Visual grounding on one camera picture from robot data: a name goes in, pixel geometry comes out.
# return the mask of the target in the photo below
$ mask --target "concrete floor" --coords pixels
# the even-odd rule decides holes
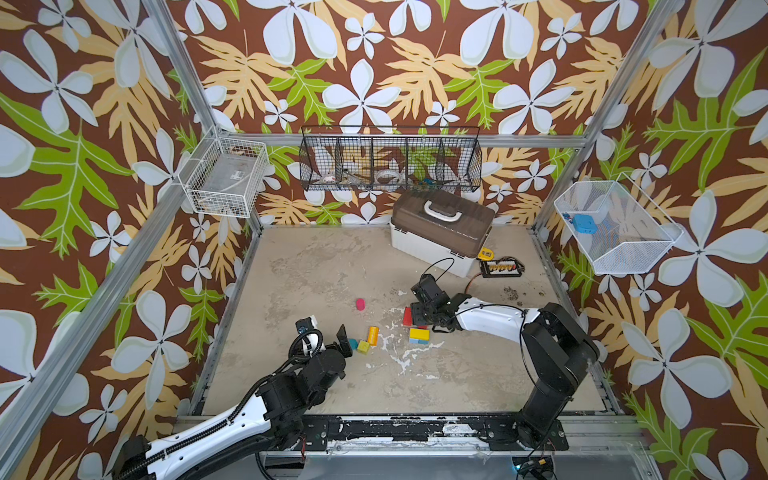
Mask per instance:
[[[557,301],[524,227],[494,227],[486,246],[498,257],[516,257],[525,273],[507,279],[480,276],[470,294],[525,307]],[[409,343],[402,314],[415,301],[410,287],[427,266],[392,248],[388,227],[265,229],[203,414],[230,408],[253,382],[278,367],[296,337],[294,323],[310,315],[329,342],[342,323],[357,339],[367,337],[369,326],[380,328],[379,345],[367,356],[355,352],[347,359],[346,378],[336,381],[311,413],[519,410],[533,385],[517,343],[480,332],[432,333],[428,346]],[[447,273],[439,285],[453,295],[467,281]],[[355,308],[358,298],[366,301],[362,312]],[[566,409],[604,409],[591,377]]]

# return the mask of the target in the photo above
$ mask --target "wall-mounted shelf basket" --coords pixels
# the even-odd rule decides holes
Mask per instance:
[[[634,186],[631,192],[620,183],[624,180]],[[554,206],[596,275],[647,273],[683,234],[682,228],[627,177],[575,182]],[[566,218],[579,214],[591,217],[594,233],[580,233]],[[663,227],[657,219],[664,222]]]
[[[399,188],[469,192],[480,187],[477,134],[314,133],[302,128],[299,150],[304,190]]]
[[[269,165],[266,145],[219,137],[199,158],[190,161],[199,162],[184,184],[194,211],[223,217],[250,216]]]

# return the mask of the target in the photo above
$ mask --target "toolbox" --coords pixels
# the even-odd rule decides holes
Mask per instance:
[[[392,246],[457,276],[468,276],[495,212],[443,190],[408,191],[392,207]]]

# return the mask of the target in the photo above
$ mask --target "white wire basket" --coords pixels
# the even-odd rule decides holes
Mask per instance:
[[[248,218],[269,160],[266,145],[229,137],[215,139],[184,184],[199,214]]]
[[[632,191],[620,183],[625,180]],[[595,233],[579,233],[571,222],[564,222],[596,275],[647,273],[683,235],[683,229],[626,175],[574,182],[554,207],[561,216],[592,217]]]

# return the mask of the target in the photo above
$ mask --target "brown lid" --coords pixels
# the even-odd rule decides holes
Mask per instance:
[[[474,258],[494,215],[490,208],[443,190],[409,190],[392,208],[392,225]]]

